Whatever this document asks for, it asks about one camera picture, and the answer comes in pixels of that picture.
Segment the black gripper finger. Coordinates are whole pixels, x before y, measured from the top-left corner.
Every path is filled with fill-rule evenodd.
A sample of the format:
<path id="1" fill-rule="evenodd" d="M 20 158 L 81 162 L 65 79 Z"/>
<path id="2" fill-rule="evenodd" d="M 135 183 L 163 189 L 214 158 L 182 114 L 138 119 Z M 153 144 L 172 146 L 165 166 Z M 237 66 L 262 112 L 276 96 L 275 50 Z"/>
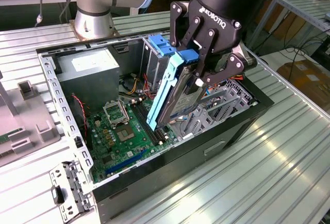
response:
<path id="1" fill-rule="evenodd" d="M 193 39 L 203 24 L 201 15 L 189 11 L 188 2 L 172 2 L 170 8 L 170 44 L 180 50 L 193 48 Z"/>
<path id="2" fill-rule="evenodd" d="M 239 75 L 245 70 L 245 58 L 239 54 L 232 52 L 229 60 L 225 65 L 225 69 L 220 72 L 209 72 L 205 66 L 205 62 L 212 54 L 212 47 L 218 37 L 218 32 L 214 29 L 209 29 L 207 32 L 204 45 L 199 53 L 199 62 L 194 72 L 194 84 L 198 87 L 210 86 L 219 83 L 223 80 Z"/>

